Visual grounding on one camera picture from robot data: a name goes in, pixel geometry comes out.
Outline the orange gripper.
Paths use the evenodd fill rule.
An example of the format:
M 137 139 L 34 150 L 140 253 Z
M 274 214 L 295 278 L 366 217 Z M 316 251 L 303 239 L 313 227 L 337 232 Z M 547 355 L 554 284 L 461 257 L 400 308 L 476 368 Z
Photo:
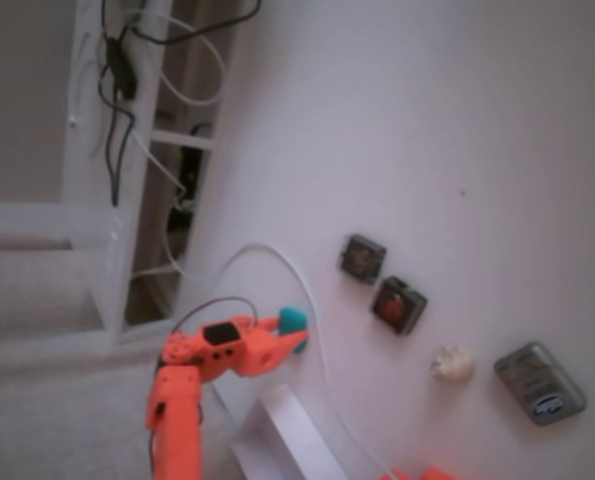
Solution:
M 240 377 L 255 377 L 279 367 L 287 358 L 305 349 L 308 331 L 276 335 L 279 317 L 266 317 L 249 324 L 236 316 L 203 327 L 199 353 L 202 378 L 218 378 L 227 370 Z

